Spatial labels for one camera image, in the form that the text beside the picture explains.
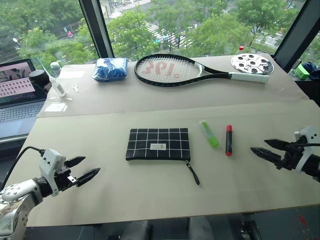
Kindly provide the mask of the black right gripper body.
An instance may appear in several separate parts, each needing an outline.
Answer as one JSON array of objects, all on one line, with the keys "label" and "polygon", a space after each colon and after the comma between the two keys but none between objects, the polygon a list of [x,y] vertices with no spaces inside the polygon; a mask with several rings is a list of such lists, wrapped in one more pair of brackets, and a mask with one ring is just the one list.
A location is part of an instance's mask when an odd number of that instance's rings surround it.
[{"label": "black right gripper body", "polygon": [[302,143],[281,141],[278,149],[285,151],[285,154],[284,157],[275,164],[276,168],[278,170],[285,168],[290,171],[296,169],[305,150],[305,145]]}]

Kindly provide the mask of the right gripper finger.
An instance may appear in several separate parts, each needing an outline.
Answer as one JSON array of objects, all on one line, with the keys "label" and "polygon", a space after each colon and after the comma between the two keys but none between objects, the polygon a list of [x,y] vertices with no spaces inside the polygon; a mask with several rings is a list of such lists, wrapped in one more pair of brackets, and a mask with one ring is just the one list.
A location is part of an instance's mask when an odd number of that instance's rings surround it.
[{"label": "right gripper finger", "polygon": [[250,147],[250,150],[259,158],[277,164],[281,160],[281,156],[262,147]]},{"label": "right gripper finger", "polygon": [[291,145],[290,142],[272,138],[272,139],[266,139],[264,140],[265,143],[267,143],[269,146],[271,146],[274,149],[281,150],[281,151],[287,151],[288,147]]}]

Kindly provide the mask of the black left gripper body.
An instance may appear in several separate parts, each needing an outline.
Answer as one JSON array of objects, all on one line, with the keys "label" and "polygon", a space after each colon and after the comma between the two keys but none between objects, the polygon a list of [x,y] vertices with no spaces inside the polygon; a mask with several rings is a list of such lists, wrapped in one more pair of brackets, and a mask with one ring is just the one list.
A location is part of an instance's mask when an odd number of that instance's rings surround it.
[{"label": "black left gripper body", "polygon": [[63,192],[77,184],[77,179],[71,176],[71,167],[73,165],[66,162],[61,169],[56,170],[54,173],[54,181],[59,192]]}]

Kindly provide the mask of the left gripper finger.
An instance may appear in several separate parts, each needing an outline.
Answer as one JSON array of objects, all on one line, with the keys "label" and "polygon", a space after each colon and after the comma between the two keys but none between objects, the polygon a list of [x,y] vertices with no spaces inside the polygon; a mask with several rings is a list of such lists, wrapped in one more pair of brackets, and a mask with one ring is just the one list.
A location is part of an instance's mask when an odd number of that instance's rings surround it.
[{"label": "left gripper finger", "polygon": [[84,185],[85,183],[89,182],[92,178],[94,178],[98,172],[100,171],[100,167],[97,168],[93,168],[91,170],[89,170],[88,172],[84,173],[81,177],[79,177],[76,180],[76,186],[80,187],[82,185]]},{"label": "left gripper finger", "polygon": [[86,158],[85,156],[76,156],[76,157],[73,157],[73,158],[66,160],[64,162],[64,165],[67,168],[72,168],[72,167],[78,165],[79,163],[81,163],[85,158]]}]

